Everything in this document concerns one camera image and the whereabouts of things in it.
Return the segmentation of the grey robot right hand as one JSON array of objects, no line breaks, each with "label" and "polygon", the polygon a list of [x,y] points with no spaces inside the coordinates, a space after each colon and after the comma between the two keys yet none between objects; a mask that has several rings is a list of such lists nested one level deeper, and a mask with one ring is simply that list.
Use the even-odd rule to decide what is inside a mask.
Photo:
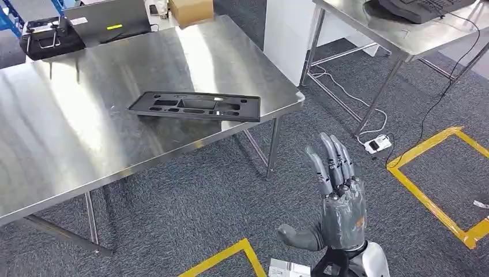
[{"label": "grey robot right hand", "polygon": [[348,150],[336,136],[321,132],[319,137],[326,149],[326,159],[310,146],[305,152],[318,178],[321,217],[314,225],[299,231],[281,224],[277,236],[288,246],[310,251],[359,249],[365,242],[364,181],[357,175]]}]

